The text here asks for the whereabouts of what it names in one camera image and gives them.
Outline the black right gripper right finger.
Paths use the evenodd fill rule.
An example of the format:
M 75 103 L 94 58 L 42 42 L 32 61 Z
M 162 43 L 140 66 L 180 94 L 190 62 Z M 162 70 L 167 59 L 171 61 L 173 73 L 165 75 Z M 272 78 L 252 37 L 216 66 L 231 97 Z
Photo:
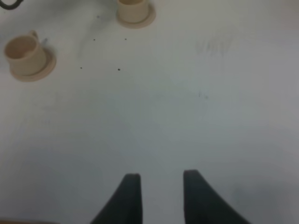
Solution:
M 186 224 L 248 223 L 217 194 L 199 171 L 184 171 L 183 188 Z

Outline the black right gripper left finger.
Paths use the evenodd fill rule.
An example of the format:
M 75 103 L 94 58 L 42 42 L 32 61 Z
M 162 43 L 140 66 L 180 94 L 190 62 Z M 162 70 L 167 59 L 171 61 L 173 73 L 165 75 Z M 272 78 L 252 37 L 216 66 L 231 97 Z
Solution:
M 91 223 L 141 224 L 141 176 L 139 174 L 125 175 L 112 197 Z

